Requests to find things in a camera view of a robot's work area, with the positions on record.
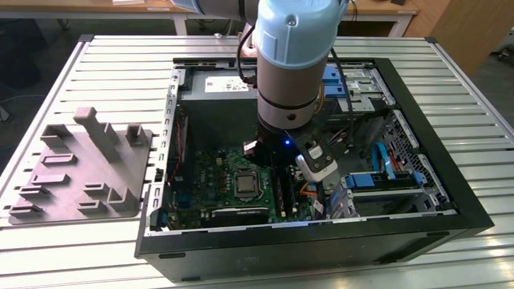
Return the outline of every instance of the black cable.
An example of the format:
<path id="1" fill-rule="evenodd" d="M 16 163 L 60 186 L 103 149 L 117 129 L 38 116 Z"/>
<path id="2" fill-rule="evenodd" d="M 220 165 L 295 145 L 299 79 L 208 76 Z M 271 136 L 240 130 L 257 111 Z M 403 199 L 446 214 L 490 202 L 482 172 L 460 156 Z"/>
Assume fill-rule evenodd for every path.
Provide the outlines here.
<path id="1" fill-rule="evenodd" d="M 207 27 L 207 26 L 204 25 L 204 23 L 209 23 L 209 24 L 211 24 L 211 23 L 213 23 L 213 21 L 216 21 L 216 19 L 212 20 L 212 22 L 204 21 L 204 23 L 201 23 L 201 22 L 200 22 L 199 20 L 196 20 L 196 19 L 193 19 L 193 21 L 199 24 L 201 30 L 205 29 L 209 33 L 215 33 L 215 31 L 213 31 L 209 27 Z M 227 29 L 229 23 L 231 23 L 231 21 L 227 20 L 227 23 L 224 24 L 224 27 L 223 27 L 221 30 L 220 30 L 220 33 L 221 33 L 221 34 L 224 33 L 224 30 Z"/>
<path id="2" fill-rule="evenodd" d="M 224 30 L 227 29 L 227 27 L 228 27 L 228 24 L 231 23 L 231 21 L 232 21 L 232 20 L 228 20 L 228 21 L 227 21 L 227 23 L 224 24 L 224 27 L 223 27 L 223 29 L 221 29 L 221 33 L 223 33 L 223 35 L 228 35 L 228 34 L 229 34 L 229 32 L 231 32 L 231 30 L 228 30 L 227 32 L 224 32 Z"/>
<path id="3" fill-rule="evenodd" d="M 205 20 L 203 20 L 203 19 L 200 19 L 200 20 L 193 19 L 193 20 L 195 20 L 195 22 L 196 22 L 197 24 L 200 24 L 200 25 L 203 25 L 203 23 L 211 24 L 211 23 L 213 23 L 213 21 L 216 21 L 216 19 L 213 19 L 212 21 L 205 21 Z"/>
<path id="4" fill-rule="evenodd" d="M 358 17 L 358 14 L 359 14 L 359 10 L 356 9 L 356 4 L 355 4 L 355 0 L 351 0 L 351 4 L 354 5 L 354 15 L 351 17 L 351 20 L 352 21 L 356 21 L 356 17 Z"/>
<path id="5" fill-rule="evenodd" d="M 248 37 L 251 35 L 251 33 L 253 32 L 253 29 L 255 29 L 255 26 L 252 26 L 247 32 L 247 34 L 243 36 L 243 38 L 240 39 L 240 42 L 239 42 L 239 46 L 237 46 L 237 52 L 236 52 L 236 55 L 235 55 L 235 62 L 236 62 L 236 65 L 237 65 L 237 74 L 239 74 L 239 78 L 240 80 L 245 83 L 245 84 L 252 84 L 255 85 L 253 83 L 251 83 L 251 80 L 244 77 L 243 75 L 243 69 L 240 68 L 240 51 L 243 50 L 243 45 L 244 45 L 244 42 L 248 40 Z"/>
<path id="6" fill-rule="evenodd" d="M 348 117 L 350 117 L 350 130 L 347 132 L 347 141 L 346 145 L 348 146 L 351 142 L 351 137 L 354 135 L 354 106 L 351 104 L 351 97 L 354 96 L 354 91 L 347 89 L 347 84 L 346 84 L 346 77 L 344 77 L 344 72 L 343 72 L 343 66 L 340 65 L 339 57 L 338 54 L 335 53 L 334 48 L 330 49 L 331 57 L 334 58 L 335 66 L 338 66 L 338 72 L 340 76 L 340 82 L 343 85 L 343 90 L 346 93 L 350 95 L 346 96 L 346 103 L 347 103 L 347 112 L 348 112 Z"/>
<path id="7" fill-rule="evenodd" d="M 231 35 L 232 27 L 233 27 L 233 20 L 228 20 L 227 24 L 223 27 L 223 31 L 227 30 L 227 32 L 223 32 L 223 37 L 227 37 L 228 35 Z"/>

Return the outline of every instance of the green circuit board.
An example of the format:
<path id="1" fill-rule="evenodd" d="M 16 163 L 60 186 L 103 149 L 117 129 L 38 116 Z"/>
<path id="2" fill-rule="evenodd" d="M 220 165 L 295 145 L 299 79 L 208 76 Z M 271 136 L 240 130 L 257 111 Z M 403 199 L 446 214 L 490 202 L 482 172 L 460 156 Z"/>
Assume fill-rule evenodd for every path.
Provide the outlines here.
<path id="1" fill-rule="evenodd" d="M 243 201 L 235 196 L 235 174 L 240 171 L 256 171 L 259 177 L 259 195 Z M 311 219 L 307 197 L 297 200 L 297 212 L 281 217 L 275 210 L 273 189 L 269 168 L 260 168 L 243 158 L 240 148 L 219 151 L 196 151 L 191 205 L 177 210 L 183 229 L 200 228 L 200 212 L 217 208 L 263 207 L 269 209 L 269 223 L 296 222 Z"/>

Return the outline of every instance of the wooden cabinet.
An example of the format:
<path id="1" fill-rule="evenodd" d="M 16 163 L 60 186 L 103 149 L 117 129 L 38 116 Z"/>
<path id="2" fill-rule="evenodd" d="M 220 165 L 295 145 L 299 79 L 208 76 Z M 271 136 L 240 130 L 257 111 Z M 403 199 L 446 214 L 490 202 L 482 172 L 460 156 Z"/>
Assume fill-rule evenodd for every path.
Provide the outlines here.
<path id="1" fill-rule="evenodd" d="M 404 37 L 435 37 L 467 75 L 514 26 L 512 0 L 411 0 L 420 12 Z"/>

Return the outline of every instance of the robotic arm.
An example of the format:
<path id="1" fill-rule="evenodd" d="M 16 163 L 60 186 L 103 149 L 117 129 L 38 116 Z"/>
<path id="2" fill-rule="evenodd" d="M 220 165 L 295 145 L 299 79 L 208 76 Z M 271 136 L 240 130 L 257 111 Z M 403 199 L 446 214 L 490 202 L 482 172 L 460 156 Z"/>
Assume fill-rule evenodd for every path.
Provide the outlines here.
<path id="1" fill-rule="evenodd" d="M 336 164 L 320 136 L 305 133 L 314 116 L 327 55 L 350 0 L 172 0 L 200 14 L 245 21 L 256 46 L 257 111 L 269 131 L 285 132 L 305 178 Z"/>

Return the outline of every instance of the motherboard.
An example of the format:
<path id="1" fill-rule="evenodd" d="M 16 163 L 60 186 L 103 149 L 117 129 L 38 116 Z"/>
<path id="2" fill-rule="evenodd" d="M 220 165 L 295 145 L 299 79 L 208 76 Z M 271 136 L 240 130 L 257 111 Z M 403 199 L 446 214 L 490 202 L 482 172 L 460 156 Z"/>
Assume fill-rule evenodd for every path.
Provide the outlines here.
<path id="1" fill-rule="evenodd" d="M 289 171 L 293 180 L 295 210 L 291 214 L 285 214 L 283 204 L 275 206 L 280 200 L 273 193 L 271 169 L 247 161 L 240 148 L 196 151 L 191 192 L 175 197 L 180 228 L 311 220 L 311 200 L 299 195 L 305 182 L 299 168 L 283 169 Z"/>

